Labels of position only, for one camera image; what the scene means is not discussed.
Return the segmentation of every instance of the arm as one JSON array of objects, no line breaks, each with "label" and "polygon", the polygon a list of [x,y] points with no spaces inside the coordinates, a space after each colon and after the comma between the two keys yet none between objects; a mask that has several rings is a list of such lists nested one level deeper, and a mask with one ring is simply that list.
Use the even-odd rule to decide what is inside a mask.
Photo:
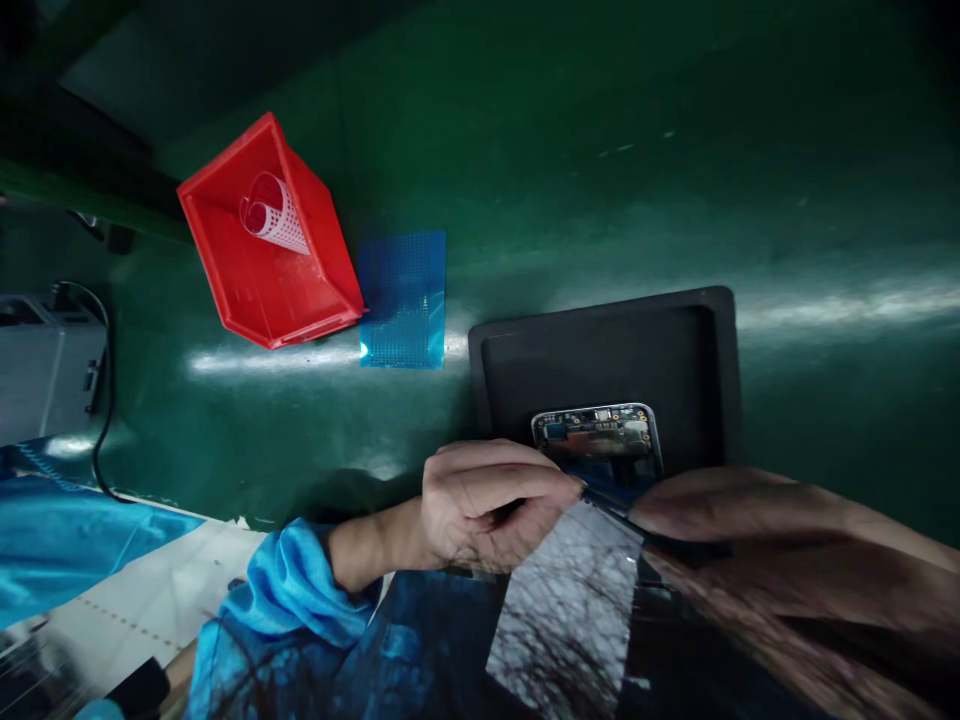
[{"label": "arm", "polygon": [[434,569],[420,524],[421,498],[349,520],[327,536],[337,585],[357,593],[387,573]]}]

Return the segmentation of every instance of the electronic component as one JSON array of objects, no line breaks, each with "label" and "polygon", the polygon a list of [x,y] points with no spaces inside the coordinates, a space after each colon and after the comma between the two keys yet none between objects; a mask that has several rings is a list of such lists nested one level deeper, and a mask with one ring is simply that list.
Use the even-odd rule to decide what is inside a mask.
[{"label": "electronic component", "polygon": [[534,446],[567,472],[634,489],[662,476],[653,411],[643,403],[543,412],[531,429]]}]

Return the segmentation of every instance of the finger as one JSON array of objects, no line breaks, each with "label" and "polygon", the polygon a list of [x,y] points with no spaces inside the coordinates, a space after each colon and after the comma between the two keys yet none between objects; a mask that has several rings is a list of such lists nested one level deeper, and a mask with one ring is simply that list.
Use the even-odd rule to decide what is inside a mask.
[{"label": "finger", "polygon": [[784,485],[793,482],[788,477],[759,468],[727,465],[681,473],[654,485],[644,497],[675,498],[745,485]]},{"label": "finger", "polygon": [[908,631],[956,624],[960,603],[960,576],[860,541],[732,558],[697,576],[776,615]]},{"label": "finger", "polygon": [[956,550],[815,485],[746,485],[677,498],[645,496],[633,508],[632,519],[650,532],[693,542],[857,539],[960,572]]},{"label": "finger", "polygon": [[492,465],[538,465],[556,469],[546,455],[510,440],[476,440],[445,445],[427,459],[424,477]]},{"label": "finger", "polygon": [[538,498],[544,505],[576,502],[583,483],[554,468],[495,465],[443,477],[424,476],[424,494],[443,493],[462,517],[479,518],[515,500]]},{"label": "finger", "polygon": [[671,558],[656,552],[645,555],[701,615],[831,717],[943,717],[885,675],[797,633],[764,605],[703,582],[698,573]]},{"label": "finger", "polygon": [[553,530],[563,509],[538,500],[528,500],[505,523],[472,538],[477,558],[488,569],[509,572],[526,560]]}]

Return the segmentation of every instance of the person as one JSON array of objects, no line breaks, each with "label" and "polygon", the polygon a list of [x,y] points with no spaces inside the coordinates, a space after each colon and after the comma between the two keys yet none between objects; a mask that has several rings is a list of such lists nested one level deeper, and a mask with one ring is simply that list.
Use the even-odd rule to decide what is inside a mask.
[{"label": "person", "polygon": [[[412,500],[336,526],[301,519],[269,535],[248,582],[201,630],[189,716],[529,715],[484,672],[502,583],[464,570],[482,578],[516,568],[582,488],[530,448],[455,443],[427,460]],[[731,557],[699,569],[645,552],[760,669],[759,680],[722,688],[729,702],[711,717],[957,712],[960,552],[822,488],[751,468],[666,480],[631,518],[675,539],[732,543]],[[460,573],[441,572],[451,566]],[[588,693],[585,672],[569,681],[554,697]],[[683,682],[693,693],[707,680]],[[783,704],[783,687],[804,700]],[[766,698],[780,703],[775,713]],[[678,696],[646,702],[644,717],[689,707]],[[570,707],[590,714],[582,703]]]}]

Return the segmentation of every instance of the red plastic bin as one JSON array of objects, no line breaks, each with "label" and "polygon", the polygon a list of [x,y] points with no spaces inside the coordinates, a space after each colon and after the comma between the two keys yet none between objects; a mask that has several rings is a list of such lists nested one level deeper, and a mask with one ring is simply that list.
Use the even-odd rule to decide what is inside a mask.
[{"label": "red plastic bin", "polygon": [[[240,201],[254,178],[286,182],[310,255],[248,233]],[[267,113],[178,189],[220,319],[273,350],[353,325],[363,296],[326,185],[287,146]]]}]

